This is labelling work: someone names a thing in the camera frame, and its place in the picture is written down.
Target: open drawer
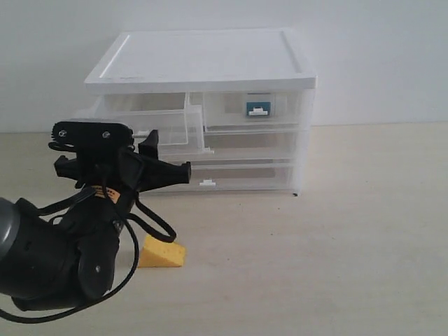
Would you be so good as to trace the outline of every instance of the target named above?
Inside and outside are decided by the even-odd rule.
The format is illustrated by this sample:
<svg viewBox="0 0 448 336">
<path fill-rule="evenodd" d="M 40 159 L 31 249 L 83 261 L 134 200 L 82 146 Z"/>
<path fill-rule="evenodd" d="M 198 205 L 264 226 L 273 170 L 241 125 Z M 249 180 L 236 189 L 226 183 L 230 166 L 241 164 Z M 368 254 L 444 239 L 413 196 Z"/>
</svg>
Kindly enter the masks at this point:
<svg viewBox="0 0 448 336">
<path fill-rule="evenodd" d="M 108 94 L 98 98 L 90 117 L 126 124 L 132 128 L 136 144 L 151 130 L 158 130 L 161 155 L 208 151 L 204 147 L 202 107 L 190 105 L 184 93 Z"/>
</svg>

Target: yellow sponge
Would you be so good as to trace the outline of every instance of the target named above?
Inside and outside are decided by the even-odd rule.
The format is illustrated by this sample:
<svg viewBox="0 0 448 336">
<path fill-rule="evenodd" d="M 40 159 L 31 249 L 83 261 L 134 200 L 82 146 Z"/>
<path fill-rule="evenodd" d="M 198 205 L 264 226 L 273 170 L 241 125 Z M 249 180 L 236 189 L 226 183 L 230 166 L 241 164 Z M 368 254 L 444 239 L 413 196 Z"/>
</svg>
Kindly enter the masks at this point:
<svg viewBox="0 0 448 336">
<path fill-rule="evenodd" d="M 182 245 L 164 243 L 148 234 L 140 253 L 139 267 L 180 267 L 185 254 L 186 249 Z"/>
</svg>

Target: wooden table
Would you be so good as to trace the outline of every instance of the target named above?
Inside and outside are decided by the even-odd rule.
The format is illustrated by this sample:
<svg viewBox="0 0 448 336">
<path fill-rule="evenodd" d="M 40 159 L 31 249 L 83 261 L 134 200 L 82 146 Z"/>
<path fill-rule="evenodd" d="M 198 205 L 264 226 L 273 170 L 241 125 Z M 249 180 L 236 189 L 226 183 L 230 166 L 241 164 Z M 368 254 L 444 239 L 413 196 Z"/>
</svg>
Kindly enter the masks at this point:
<svg viewBox="0 0 448 336">
<path fill-rule="evenodd" d="M 4 197 L 43 206 L 73 192 L 47 141 L 0 136 Z M 300 197 L 144 202 L 178 230 L 183 268 L 141 269 L 98 307 L 45 325 L 0 321 L 0 335 L 448 333 L 447 123 L 313 128 Z M 117 280 L 131 259 L 123 233 Z"/>
</svg>

